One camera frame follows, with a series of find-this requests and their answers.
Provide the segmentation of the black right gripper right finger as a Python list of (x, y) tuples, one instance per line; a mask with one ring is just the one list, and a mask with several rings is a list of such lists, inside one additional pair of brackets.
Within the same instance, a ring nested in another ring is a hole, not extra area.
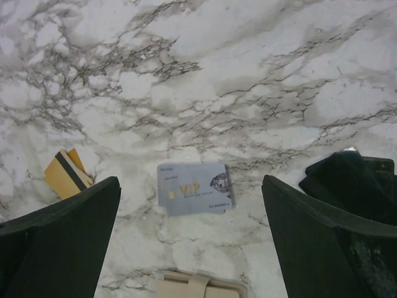
[(396, 226), (264, 176), (262, 195), (289, 297), (396, 297)]

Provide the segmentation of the beige card holder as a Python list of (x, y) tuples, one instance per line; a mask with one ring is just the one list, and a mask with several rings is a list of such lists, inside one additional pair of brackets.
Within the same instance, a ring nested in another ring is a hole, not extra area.
[(156, 282), (157, 298), (229, 298), (247, 297), (244, 285), (214, 279), (201, 274), (165, 271), (163, 279)]

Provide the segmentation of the gold card stack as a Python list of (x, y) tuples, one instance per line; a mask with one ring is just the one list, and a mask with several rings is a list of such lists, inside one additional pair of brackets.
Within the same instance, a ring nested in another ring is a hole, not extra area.
[(94, 184), (84, 169), (76, 149), (60, 150), (44, 171), (45, 182), (61, 197), (75, 196)]

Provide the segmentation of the silver VIP card stack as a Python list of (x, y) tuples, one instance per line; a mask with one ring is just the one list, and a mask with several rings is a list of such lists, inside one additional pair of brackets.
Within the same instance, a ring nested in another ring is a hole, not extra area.
[(158, 205), (170, 217), (220, 214), (234, 199), (228, 167), (220, 162), (163, 163), (157, 167)]

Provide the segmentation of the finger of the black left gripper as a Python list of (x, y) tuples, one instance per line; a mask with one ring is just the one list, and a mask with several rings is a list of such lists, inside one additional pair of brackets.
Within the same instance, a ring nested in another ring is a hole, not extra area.
[(356, 216), (396, 225), (393, 160), (343, 150), (307, 167), (305, 174), (299, 187), (307, 195)]

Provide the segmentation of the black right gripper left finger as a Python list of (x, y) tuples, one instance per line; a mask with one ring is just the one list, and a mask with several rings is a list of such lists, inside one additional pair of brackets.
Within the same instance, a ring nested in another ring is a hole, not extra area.
[(1, 297), (94, 297), (120, 203), (111, 176), (1, 224)]

